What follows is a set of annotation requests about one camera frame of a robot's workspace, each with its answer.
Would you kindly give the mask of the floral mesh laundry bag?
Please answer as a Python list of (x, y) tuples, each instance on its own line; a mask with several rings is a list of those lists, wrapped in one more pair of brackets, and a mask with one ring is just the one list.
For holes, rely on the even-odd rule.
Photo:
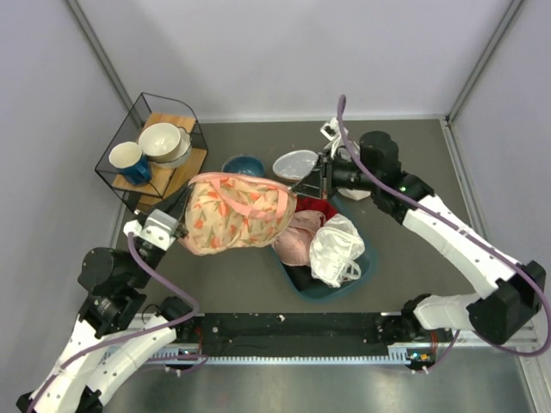
[(210, 172), (189, 182), (178, 242), (196, 256), (273, 243), (294, 216), (297, 196), (266, 178)]

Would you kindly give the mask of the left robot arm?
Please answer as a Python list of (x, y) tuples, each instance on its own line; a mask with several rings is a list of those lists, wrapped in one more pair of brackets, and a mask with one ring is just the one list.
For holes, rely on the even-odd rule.
[[(20, 411), (99, 412), (160, 348), (194, 334), (197, 301), (155, 270), (185, 232), (183, 216), (192, 189), (184, 183), (150, 212), (126, 223), (126, 250), (95, 248), (85, 256), (78, 282), (88, 296), (49, 376), (18, 398)], [(129, 334), (127, 328), (146, 299), (141, 289), (150, 279), (174, 294), (144, 329)]]

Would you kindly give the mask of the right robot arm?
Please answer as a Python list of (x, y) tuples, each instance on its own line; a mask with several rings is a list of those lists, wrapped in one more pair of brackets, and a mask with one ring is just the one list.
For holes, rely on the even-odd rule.
[(452, 329), (472, 331), (502, 348), (539, 311), (550, 311), (543, 294), (545, 269), (501, 253), (458, 219), (432, 187), (402, 170), (399, 147), (388, 133), (365, 133), (357, 145), (336, 137), (292, 187), (318, 199), (340, 188), (369, 191), (383, 213), (437, 250), (474, 289), (472, 294), (425, 293), (409, 300), (400, 315), (381, 320), (383, 342), (406, 336), (419, 341), (433, 330)]

